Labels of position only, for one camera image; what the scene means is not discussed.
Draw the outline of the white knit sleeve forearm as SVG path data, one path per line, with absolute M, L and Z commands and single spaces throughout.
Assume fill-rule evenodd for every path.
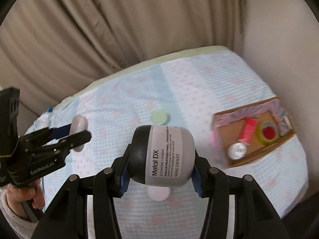
M 19 238 L 31 238 L 37 223 L 18 217 L 8 206 L 6 188 L 1 188 L 1 212 Z

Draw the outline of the person's left hand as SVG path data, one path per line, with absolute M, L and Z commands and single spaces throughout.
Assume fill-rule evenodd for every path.
M 40 186 L 41 180 L 35 181 L 33 187 L 16 188 L 9 184 L 6 188 L 7 203 L 9 208 L 18 216 L 27 219 L 28 215 L 22 206 L 24 201 L 32 201 L 34 209 L 43 209 L 45 206 L 45 198 L 43 190 Z

